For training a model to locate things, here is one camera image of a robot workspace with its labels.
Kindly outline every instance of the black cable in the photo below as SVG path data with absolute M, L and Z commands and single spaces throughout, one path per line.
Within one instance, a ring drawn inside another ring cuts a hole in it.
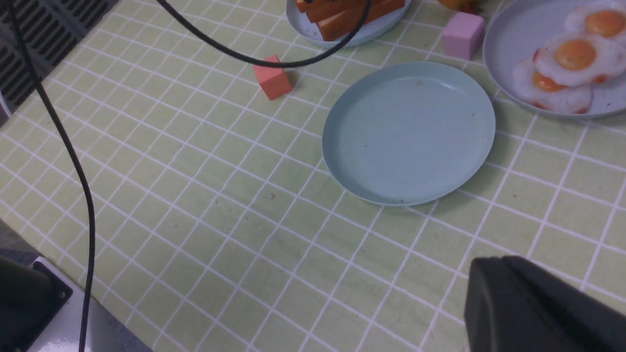
M 63 124 L 61 123 L 61 119 L 56 114 L 52 103 L 50 102 L 50 98 L 46 94 L 46 91 L 41 84 L 41 80 L 39 79 L 39 75 L 37 71 L 35 71 L 35 67 L 33 65 L 33 61 L 31 59 L 30 54 L 28 53 L 28 48 L 26 47 L 26 43 L 24 42 L 24 38 L 22 37 L 22 32 L 19 29 L 18 19 L 15 15 L 15 9 L 13 8 L 12 0 L 5 0 L 7 4 L 9 17 L 11 18 L 11 27 L 13 28 L 13 35 L 15 36 L 15 40 L 18 42 L 19 50 L 22 52 L 22 59 L 24 60 L 24 64 L 26 65 L 26 69 L 28 70 L 31 78 L 33 79 L 33 85 L 39 93 L 43 104 L 46 106 L 46 110 L 52 118 L 52 122 L 59 131 L 59 135 L 63 140 L 63 144 L 65 144 L 65 148 L 68 150 L 69 157 L 72 159 L 72 163 L 74 164 L 74 168 L 76 169 L 76 173 L 78 174 L 78 178 L 80 179 L 80 183 L 83 186 L 83 190 L 85 192 L 85 201 L 87 201 L 87 213 L 89 215 L 89 259 L 87 263 L 87 280 L 85 282 L 85 298 L 83 300 L 83 315 L 81 318 L 81 327 L 80 327 L 80 340 L 78 345 L 78 351 L 85 351 L 85 343 L 87 338 L 87 322 L 89 318 L 89 303 L 91 300 L 91 283 L 93 282 L 93 268 L 95 264 L 95 256 L 96 256 L 96 216 L 93 208 L 93 199 L 91 198 L 91 192 L 89 190 L 89 183 L 87 182 L 87 177 L 85 176 L 85 172 L 83 171 L 83 167 L 78 160 L 78 156 L 76 155 L 76 151 L 74 147 L 72 147 L 72 143 L 69 140 L 68 134 L 65 132 L 65 128 L 63 128 Z
M 236 52 L 236 51 L 234 51 L 234 50 L 232 50 L 232 49 L 230 49 L 230 48 L 228 48 L 228 47 L 226 47 L 226 46 L 216 42 L 215 40 L 209 38 L 209 36 L 207 36 L 206 34 L 202 33 L 201 30 L 196 28 L 189 21 L 187 21 L 180 13 L 178 13 L 178 11 L 176 11 L 172 7 L 172 5 L 170 5 L 167 2 L 167 0 L 156 0 L 156 1 L 161 5 L 161 7 L 163 7 L 163 9 L 165 9 L 165 11 L 167 11 L 170 15 L 172 15 L 172 17 L 174 17 L 174 19 L 177 20 L 178 23 L 182 24 L 183 27 L 187 28 L 187 30 L 189 32 L 191 32 L 196 37 L 200 38 L 205 43 L 207 43 L 210 46 L 214 47 L 215 49 L 218 49 L 219 51 L 223 52 L 226 55 L 232 56 L 233 58 L 235 58 L 237 60 L 243 61 L 245 63 L 249 63 L 251 65 L 264 66 L 264 67 L 273 67 L 273 68 L 296 68 L 296 67 L 303 67 L 303 66 L 313 65 L 314 63 L 318 63 L 318 62 L 322 61 L 323 59 L 326 59 L 330 55 L 338 52 L 348 42 L 350 42 L 350 40 L 359 32 L 359 30 L 361 30 L 361 27 L 363 27 L 363 24 L 367 20 L 367 15 L 369 14 L 369 9 L 372 6 L 372 0 L 366 0 L 365 10 L 363 10 L 363 15 L 361 16 L 361 19 L 359 20 L 359 23 L 357 24 L 357 26 L 344 39 L 342 39 L 339 43 L 337 43 L 335 46 L 333 46 L 332 48 L 328 49 L 327 51 L 321 53 L 320 55 L 314 56 L 314 57 L 306 59 L 306 60 L 292 61 L 292 62 L 288 62 L 288 63 L 274 63 L 274 62 L 269 62 L 269 61 L 255 59 L 253 57 L 244 55 L 242 53 L 238 53 L 238 52 Z
M 89 254 L 88 254 L 88 263 L 87 263 L 87 278 L 85 282 L 85 297 L 83 300 L 83 313 L 81 318 L 81 327 L 80 327 L 80 340 L 78 344 L 78 351 L 85 352 L 85 344 L 87 338 L 87 325 L 89 321 L 89 306 L 91 301 L 91 285 L 93 283 L 93 270 L 95 266 L 95 256 L 96 256 L 96 219 L 95 219 L 95 211 L 93 207 L 93 199 L 91 198 L 91 191 L 89 189 L 89 183 L 87 182 L 87 177 L 85 176 L 85 172 L 83 171 L 83 167 L 78 160 L 78 156 L 76 155 L 76 151 L 72 146 L 71 141 L 69 140 L 68 134 L 65 132 L 65 128 L 61 123 L 61 119 L 57 115 L 54 110 L 54 106 L 50 102 L 48 98 L 48 94 L 46 93 L 43 85 L 41 84 L 41 80 L 39 79 L 39 75 L 35 70 L 33 65 L 33 61 L 28 52 L 28 47 L 26 46 L 26 42 L 24 42 L 24 38 L 22 37 L 21 30 L 19 28 L 18 19 L 15 15 L 15 9 L 13 8 L 12 0 L 5 0 L 7 4 L 9 17 L 11 19 L 11 27 L 13 28 L 13 35 L 15 36 L 15 40 L 18 43 L 19 50 L 22 53 L 22 57 L 24 60 L 24 64 L 26 65 L 26 69 L 29 71 L 29 74 L 32 78 L 33 85 L 35 86 L 35 90 L 41 97 L 41 101 L 43 101 L 50 118 L 54 122 L 54 125 L 61 136 L 63 144 L 65 148 L 68 150 L 68 154 L 70 159 L 72 160 L 72 164 L 74 164 L 74 168 L 76 169 L 76 173 L 78 174 L 78 178 L 80 179 L 80 183 L 83 187 L 83 191 L 85 192 L 85 201 L 87 202 L 87 213 L 89 218 Z M 209 44 L 213 48 L 232 56 L 235 59 L 246 62 L 248 64 L 256 65 L 256 66 L 264 66 L 271 68 L 297 68 L 308 65 L 313 65 L 314 63 L 318 63 L 330 55 L 333 55 L 341 48 L 345 47 L 345 45 L 354 38 L 354 36 L 361 30 L 361 27 L 367 20 L 367 15 L 369 14 L 369 10 L 372 4 L 372 0 L 366 0 L 366 6 L 363 10 L 363 14 L 361 19 L 359 20 L 357 26 L 339 43 L 335 46 L 331 47 L 327 51 L 321 53 L 320 55 L 314 56 L 312 58 L 300 61 L 293 61 L 287 63 L 274 63 L 270 61 L 264 61 L 255 59 L 250 56 L 246 56 L 244 54 L 238 53 L 217 41 L 209 38 L 206 34 L 201 32 L 198 28 L 192 25 L 189 21 L 187 21 L 178 11 L 176 11 L 166 0 L 156 0 L 164 10 L 166 10 L 174 19 L 176 19 L 183 27 L 187 28 L 189 32 L 200 38 L 205 43 Z

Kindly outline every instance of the pink cube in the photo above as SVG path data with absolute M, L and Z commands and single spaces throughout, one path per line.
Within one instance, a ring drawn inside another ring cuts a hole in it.
M 276 55 L 266 58 L 265 60 L 274 63 L 280 62 Z M 287 74 L 282 68 L 253 66 L 252 69 L 255 75 L 257 75 L 257 81 L 261 89 L 263 89 L 269 100 L 274 100 L 289 93 L 291 89 L 293 89 L 291 82 L 289 82 L 289 77 L 287 77 Z
M 443 52 L 471 60 L 485 36 L 485 20 L 474 14 L 456 13 L 443 29 Z

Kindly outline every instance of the light blue plate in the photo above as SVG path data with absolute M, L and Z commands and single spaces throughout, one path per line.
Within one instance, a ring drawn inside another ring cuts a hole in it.
M 388 13 L 383 17 L 363 26 L 344 48 L 350 48 L 351 46 L 367 43 L 368 41 L 372 41 L 382 36 L 393 28 L 393 26 L 395 26 L 398 22 L 400 22 L 404 14 L 406 14 L 406 11 L 409 11 L 410 7 L 411 0 L 404 0 L 403 8 Z M 295 6 L 295 0 L 287 0 L 285 13 L 291 27 L 313 45 L 320 46 L 321 48 L 331 48 L 343 39 L 343 37 L 341 37 L 335 41 L 324 41 L 322 39 L 322 35 L 319 34 L 317 26 L 314 23 L 309 22 L 307 15 L 298 11 Z
M 463 185 L 483 164 L 496 122 L 480 85 L 450 66 L 410 62 L 361 79 L 332 107 L 324 160 L 348 191 L 416 205 Z

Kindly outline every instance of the egg yolk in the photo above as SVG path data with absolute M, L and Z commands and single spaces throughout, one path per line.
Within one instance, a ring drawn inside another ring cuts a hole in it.
M 537 71 L 535 71 L 535 73 L 533 74 L 533 83 L 537 88 L 543 91 L 560 91 L 567 88 L 567 86 L 556 84 L 552 79 L 542 75 Z
M 582 70 L 595 60 L 595 48 L 582 39 L 566 41 L 555 50 L 554 60 L 568 70 Z
M 626 19 L 623 14 L 614 10 L 602 10 L 592 13 L 585 19 L 585 30 L 599 34 L 604 38 L 611 38 L 623 31 Z

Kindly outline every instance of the grid pattern tablecloth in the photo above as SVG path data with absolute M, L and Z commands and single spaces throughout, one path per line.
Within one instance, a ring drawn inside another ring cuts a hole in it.
M 284 0 L 178 0 L 238 51 L 298 60 Z M 484 3 L 492 17 L 507 2 Z M 567 123 L 513 105 L 480 53 L 442 55 L 451 11 L 413 2 L 377 41 L 289 74 L 269 102 L 252 68 L 154 1 L 122 0 L 45 86 L 91 182 L 94 296 L 155 351 L 464 351 L 476 256 L 521 254 L 626 311 L 626 120 Z M 493 97 L 498 133 L 459 191 L 378 207 L 330 176 L 320 135 L 346 88 L 387 65 L 457 67 Z M 79 282 L 86 208 L 33 96 L 0 135 L 0 217 Z

